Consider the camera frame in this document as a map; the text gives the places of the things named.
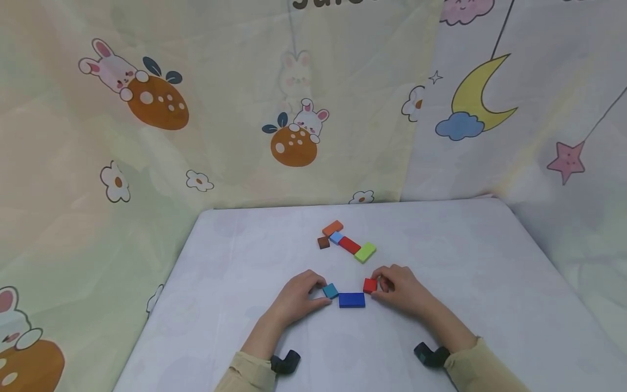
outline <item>hanging string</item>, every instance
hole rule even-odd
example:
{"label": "hanging string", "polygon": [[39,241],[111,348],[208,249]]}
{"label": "hanging string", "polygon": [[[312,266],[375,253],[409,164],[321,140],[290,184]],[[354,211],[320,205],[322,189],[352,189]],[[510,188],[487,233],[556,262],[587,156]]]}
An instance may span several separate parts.
{"label": "hanging string", "polygon": [[290,7],[290,0],[286,0],[287,2],[287,18],[290,20],[290,32],[292,34],[292,49],[294,50],[294,58],[298,55],[296,52],[296,36],[294,34],[294,22],[292,21],[292,7]]}
{"label": "hanging string", "polygon": [[587,140],[588,137],[590,137],[590,135],[594,132],[594,130],[596,129],[596,127],[599,126],[599,124],[601,123],[601,121],[603,121],[603,119],[605,118],[605,116],[608,115],[609,111],[612,110],[612,108],[614,107],[614,105],[616,105],[616,102],[620,101],[621,98],[623,98],[623,95],[625,95],[625,93],[627,92],[627,87],[625,87],[623,89],[623,92],[621,92],[621,94],[618,96],[618,98],[616,100],[614,100],[614,102],[612,102],[612,104],[608,107],[608,109],[605,111],[605,113],[601,116],[601,118],[596,122],[596,124],[594,125],[594,127],[592,128],[592,130],[590,132],[588,132],[588,135],[584,138],[584,142]]}
{"label": "hanging string", "polygon": [[507,16],[505,17],[505,22],[503,23],[503,27],[501,27],[501,32],[498,34],[497,44],[494,46],[494,50],[492,51],[492,57],[490,57],[490,60],[494,60],[494,56],[497,53],[498,44],[501,42],[501,37],[503,36],[503,32],[505,31],[505,26],[507,25],[509,16],[512,13],[512,8],[514,7],[514,1],[515,0],[512,0],[512,3],[510,4],[510,8],[507,10]]}

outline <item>bunny illustration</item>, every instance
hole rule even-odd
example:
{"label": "bunny illustration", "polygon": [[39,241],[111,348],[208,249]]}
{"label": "bunny illustration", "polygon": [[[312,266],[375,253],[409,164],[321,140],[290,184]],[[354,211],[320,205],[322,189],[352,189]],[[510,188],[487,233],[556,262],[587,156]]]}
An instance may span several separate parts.
{"label": "bunny illustration", "polygon": [[18,292],[14,287],[0,289],[0,352],[15,347],[27,349],[35,344],[43,331],[31,329],[28,317],[17,310]]}
{"label": "bunny illustration", "polygon": [[286,53],[282,63],[278,86],[285,98],[281,102],[281,111],[295,114],[300,100],[311,97],[309,53],[301,51],[296,57],[292,53]]}
{"label": "bunny illustration", "polygon": [[309,131],[309,138],[312,142],[320,143],[320,132],[322,131],[322,123],[329,118],[329,111],[322,109],[314,112],[314,103],[311,99],[305,98],[300,102],[303,105],[302,110],[296,115],[294,123],[290,124],[292,132],[298,132],[301,128]]}
{"label": "bunny illustration", "polygon": [[129,83],[135,78],[145,83],[148,81],[148,74],[144,71],[138,71],[125,59],[117,56],[103,40],[94,38],[92,46],[100,59],[82,58],[78,62],[78,69],[86,75],[99,77],[100,81],[113,92],[119,94],[124,102],[132,100],[133,92],[128,88]]}

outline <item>blue block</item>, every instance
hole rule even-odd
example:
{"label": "blue block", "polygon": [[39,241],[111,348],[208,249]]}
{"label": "blue block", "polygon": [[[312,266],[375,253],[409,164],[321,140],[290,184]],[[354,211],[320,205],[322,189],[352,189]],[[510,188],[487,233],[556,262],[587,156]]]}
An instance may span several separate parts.
{"label": "blue block", "polygon": [[340,245],[340,240],[342,238],[344,238],[344,235],[342,233],[340,233],[339,231],[336,231],[335,233],[331,234],[331,236],[329,237],[331,242],[336,244],[336,245]]}
{"label": "blue block", "polygon": [[322,291],[324,291],[324,295],[326,295],[329,299],[333,299],[338,296],[337,289],[335,288],[335,285],[333,283],[328,286],[322,287]]}
{"label": "blue block", "polygon": [[340,307],[366,307],[364,293],[340,293]]}

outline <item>white table surface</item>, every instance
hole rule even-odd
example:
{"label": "white table surface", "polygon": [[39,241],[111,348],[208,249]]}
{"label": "white table surface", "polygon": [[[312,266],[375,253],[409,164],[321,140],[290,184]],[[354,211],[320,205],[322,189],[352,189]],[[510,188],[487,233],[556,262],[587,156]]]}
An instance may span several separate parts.
{"label": "white table surface", "polygon": [[[321,229],[334,220],[377,253],[362,265]],[[532,391],[624,391],[627,361],[511,211],[497,199],[210,210],[202,213],[115,392],[212,391],[283,284],[308,268],[360,292],[381,266],[408,265]],[[293,326],[277,391],[454,391],[413,348],[433,338],[366,296]]]}

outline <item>yellow crescent moon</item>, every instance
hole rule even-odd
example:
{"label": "yellow crescent moon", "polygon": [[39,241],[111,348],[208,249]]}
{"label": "yellow crescent moon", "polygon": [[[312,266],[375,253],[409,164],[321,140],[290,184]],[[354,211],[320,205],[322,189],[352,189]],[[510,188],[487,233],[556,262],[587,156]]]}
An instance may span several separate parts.
{"label": "yellow crescent moon", "polygon": [[453,97],[453,104],[451,105],[453,113],[466,112],[470,115],[476,115],[479,121],[485,124],[484,132],[507,120],[518,109],[515,107],[506,112],[496,113],[486,109],[483,104],[485,85],[508,57],[509,55],[501,56],[476,67],[460,84]]}

